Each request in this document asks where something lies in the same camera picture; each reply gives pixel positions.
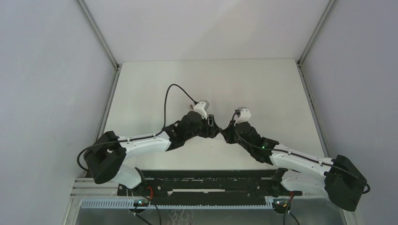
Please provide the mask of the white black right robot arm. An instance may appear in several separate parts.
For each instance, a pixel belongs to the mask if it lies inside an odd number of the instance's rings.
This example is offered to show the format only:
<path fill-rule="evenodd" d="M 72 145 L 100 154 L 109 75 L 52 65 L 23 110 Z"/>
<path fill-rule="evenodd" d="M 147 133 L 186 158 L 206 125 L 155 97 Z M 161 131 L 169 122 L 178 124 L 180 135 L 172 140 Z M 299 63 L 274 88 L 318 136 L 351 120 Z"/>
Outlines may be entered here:
<path fill-rule="evenodd" d="M 337 207 L 355 211 L 363 194 L 370 191 L 366 178 L 345 156 L 316 157 L 289 148 L 276 140 L 262 137 L 248 122 L 222 130 L 226 143 L 239 144 L 256 161 L 277 167 L 272 191 L 287 191 L 324 197 Z"/>

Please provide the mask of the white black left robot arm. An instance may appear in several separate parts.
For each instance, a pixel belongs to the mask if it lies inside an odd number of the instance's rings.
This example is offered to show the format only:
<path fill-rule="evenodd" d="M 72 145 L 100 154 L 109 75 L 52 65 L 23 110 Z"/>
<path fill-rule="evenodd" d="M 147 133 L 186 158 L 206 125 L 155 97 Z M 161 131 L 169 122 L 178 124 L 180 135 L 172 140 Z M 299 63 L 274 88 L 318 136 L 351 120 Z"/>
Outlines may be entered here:
<path fill-rule="evenodd" d="M 83 157 L 96 184 L 115 182 L 135 195 L 142 195 L 147 188 L 145 178 L 139 168 L 127 165 L 126 160 L 146 153 L 175 150 L 194 137 L 215 138 L 221 131 L 212 114 L 204 119 L 191 111 L 155 134 L 128 137 L 107 131 L 79 156 Z"/>

